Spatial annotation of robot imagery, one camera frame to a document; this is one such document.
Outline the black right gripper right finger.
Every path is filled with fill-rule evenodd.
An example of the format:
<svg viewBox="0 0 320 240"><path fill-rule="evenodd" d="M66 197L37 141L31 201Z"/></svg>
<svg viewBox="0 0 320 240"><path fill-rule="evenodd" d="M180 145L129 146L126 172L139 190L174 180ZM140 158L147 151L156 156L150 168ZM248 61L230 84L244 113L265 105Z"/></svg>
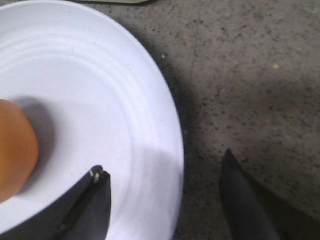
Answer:
<svg viewBox="0 0 320 240"><path fill-rule="evenodd" d="M222 157L219 194L233 240L281 239L229 148Z"/></svg>

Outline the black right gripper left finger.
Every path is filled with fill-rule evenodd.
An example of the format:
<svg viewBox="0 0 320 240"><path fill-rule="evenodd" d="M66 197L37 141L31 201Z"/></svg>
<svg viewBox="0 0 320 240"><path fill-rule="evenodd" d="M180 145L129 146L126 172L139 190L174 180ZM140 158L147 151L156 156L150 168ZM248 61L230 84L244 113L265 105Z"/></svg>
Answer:
<svg viewBox="0 0 320 240"><path fill-rule="evenodd" d="M111 214L111 177L93 166L44 210L2 233L2 240L104 240Z"/></svg>

